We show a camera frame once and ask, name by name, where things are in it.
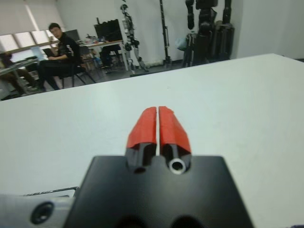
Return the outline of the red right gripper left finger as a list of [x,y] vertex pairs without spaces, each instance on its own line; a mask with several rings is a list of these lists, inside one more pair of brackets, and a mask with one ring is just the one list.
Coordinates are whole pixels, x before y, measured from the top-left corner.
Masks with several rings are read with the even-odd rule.
[[156,107],[145,109],[129,133],[125,157],[133,173],[145,172],[156,156],[156,114]]

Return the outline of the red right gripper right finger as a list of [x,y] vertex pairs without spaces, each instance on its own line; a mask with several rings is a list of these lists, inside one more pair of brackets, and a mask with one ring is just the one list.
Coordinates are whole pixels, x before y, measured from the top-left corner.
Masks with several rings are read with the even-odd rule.
[[174,112],[166,106],[160,106],[159,123],[160,154],[165,157],[168,164],[179,159],[185,166],[190,166],[190,142]]

